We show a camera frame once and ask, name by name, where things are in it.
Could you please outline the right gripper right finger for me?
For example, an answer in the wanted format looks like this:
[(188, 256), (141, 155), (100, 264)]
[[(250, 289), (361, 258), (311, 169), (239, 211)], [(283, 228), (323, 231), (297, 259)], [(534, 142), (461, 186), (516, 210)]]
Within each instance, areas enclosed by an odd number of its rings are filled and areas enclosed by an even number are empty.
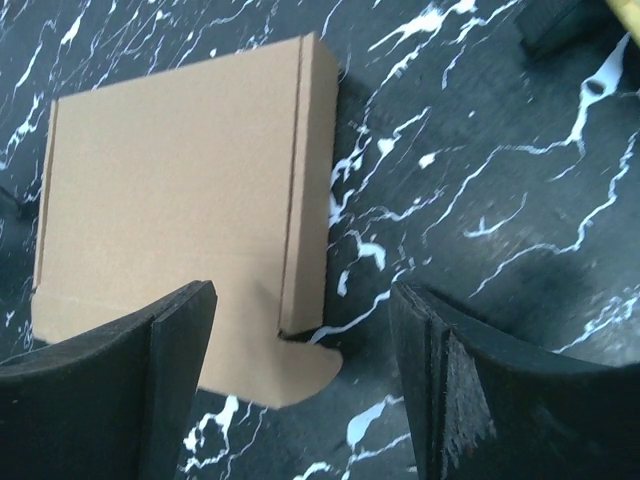
[(389, 320), (422, 479), (635, 479), (639, 368), (578, 360), (398, 282)]

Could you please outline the cardboard box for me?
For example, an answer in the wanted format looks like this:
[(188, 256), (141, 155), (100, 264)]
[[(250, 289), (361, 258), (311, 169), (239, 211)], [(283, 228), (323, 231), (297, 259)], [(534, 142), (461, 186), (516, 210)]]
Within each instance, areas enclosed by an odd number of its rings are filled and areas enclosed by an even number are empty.
[(322, 391), (339, 66), (310, 33), (53, 101), (31, 311), (59, 342), (194, 280), (218, 302), (203, 389)]

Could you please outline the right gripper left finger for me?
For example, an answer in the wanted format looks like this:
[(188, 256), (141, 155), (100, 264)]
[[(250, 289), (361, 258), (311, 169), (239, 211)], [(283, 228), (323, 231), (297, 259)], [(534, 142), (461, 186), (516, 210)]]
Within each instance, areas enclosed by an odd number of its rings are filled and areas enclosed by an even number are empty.
[(2, 362), (2, 478), (174, 478), (216, 304), (193, 281)]

